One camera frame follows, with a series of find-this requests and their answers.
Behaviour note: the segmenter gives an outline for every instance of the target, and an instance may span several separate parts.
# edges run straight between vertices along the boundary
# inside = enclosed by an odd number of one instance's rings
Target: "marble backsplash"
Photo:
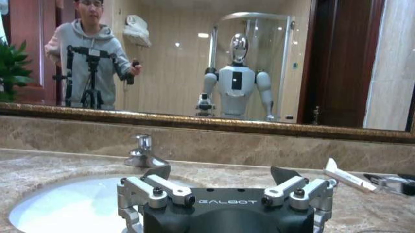
[[[168,160],[322,169],[332,157],[343,170],[415,173],[415,145],[0,116],[1,148],[127,157],[140,133]]]

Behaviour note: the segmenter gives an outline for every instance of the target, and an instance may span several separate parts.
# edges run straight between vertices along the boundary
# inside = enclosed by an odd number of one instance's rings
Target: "gray hoodie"
[[[67,46],[88,47],[96,50],[107,51],[110,54],[118,55],[119,66],[122,74],[128,72],[131,63],[128,62],[122,44],[115,38],[112,31],[107,25],[100,25],[100,32],[94,35],[86,35],[80,20],[72,23],[60,25],[56,29],[55,35],[45,45],[47,57],[56,63],[62,62],[63,75],[67,75]],[[102,92],[104,106],[103,109],[114,109],[115,104],[115,81],[114,81],[115,68],[112,60],[102,58],[99,61],[98,74],[95,79],[95,88]],[[90,89],[87,84],[90,79],[90,68],[87,58],[84,55],[75,53],[74,66],[72,66],[72,106],[80,107],[80,100],[86,89]]]

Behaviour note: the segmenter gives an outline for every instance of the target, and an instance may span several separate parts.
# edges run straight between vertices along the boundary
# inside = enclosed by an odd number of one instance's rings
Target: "bathroom counter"
[[[45,185],[70,178],[103,174],[143,174],[124,166],[124,158],[0,149],[0,232],[20,232],[8,221],[17,202]],[[268,167],[171,162],[171,177],[203,187],[266,188],[275,186]],[[320,170],[296,169],[303,177],[328,179]],[[415,197],[366,194],[343,183],[335,188],[332,219],[326,233],[415,232]]]

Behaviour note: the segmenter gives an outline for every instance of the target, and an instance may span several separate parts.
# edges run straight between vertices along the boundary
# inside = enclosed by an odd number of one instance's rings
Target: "sink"
[[[11,223],[27,233],[127,232],[126,220],[118,215],[116,184],[130,176],[72,179],[39,190],[13,208]],[[196,186],[179,179],[170,181]]]

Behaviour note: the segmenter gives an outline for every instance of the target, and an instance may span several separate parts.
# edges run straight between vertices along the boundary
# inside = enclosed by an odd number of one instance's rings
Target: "potted plant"
[[[8,45],[0,40],[0,101],[13,102],[16,91],[13,86],[27,86],[32,81],[28,77],[31,70],[24,66],[31,63],[27,60],[27,53],[24,52],[25,42],[21,43],[20,48],[16,49],[13,45]]]

